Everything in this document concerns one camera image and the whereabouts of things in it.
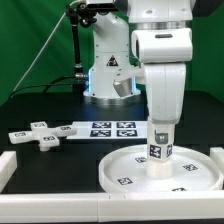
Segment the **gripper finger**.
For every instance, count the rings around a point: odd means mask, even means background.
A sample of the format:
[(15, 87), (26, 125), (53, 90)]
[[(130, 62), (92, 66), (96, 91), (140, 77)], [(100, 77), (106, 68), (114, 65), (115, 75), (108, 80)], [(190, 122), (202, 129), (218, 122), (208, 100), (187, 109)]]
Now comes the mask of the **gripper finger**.
[(155, 133), (155, 141), (157, 144), (167, 144), (168, 134), (167, 133)]

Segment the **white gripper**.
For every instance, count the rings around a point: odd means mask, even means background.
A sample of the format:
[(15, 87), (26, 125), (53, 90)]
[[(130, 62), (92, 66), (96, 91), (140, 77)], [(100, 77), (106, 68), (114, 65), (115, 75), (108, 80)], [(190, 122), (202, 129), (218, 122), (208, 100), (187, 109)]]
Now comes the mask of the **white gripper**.
[(131, 43), (144, 73), (150, 120), (176, 124), (182, 112), (185, 63), (193, 55), (191, 29), (135, 30)]

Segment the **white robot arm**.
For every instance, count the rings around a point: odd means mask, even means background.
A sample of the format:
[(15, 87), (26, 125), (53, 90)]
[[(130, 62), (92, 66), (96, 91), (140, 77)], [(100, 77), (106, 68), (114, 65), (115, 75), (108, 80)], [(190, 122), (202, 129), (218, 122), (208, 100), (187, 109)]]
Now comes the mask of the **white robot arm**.
[(86, 0), (91, 12), (110, 9), (126, 14), (135, 26), (131, 34), (133, 55), (141, 64), (139, 76), (146, 84), (150, 144), (174, 141), (185, 87), (186, 65), (192, 59), (192, 31), (186, 23), (211, 15), (224, 0)]

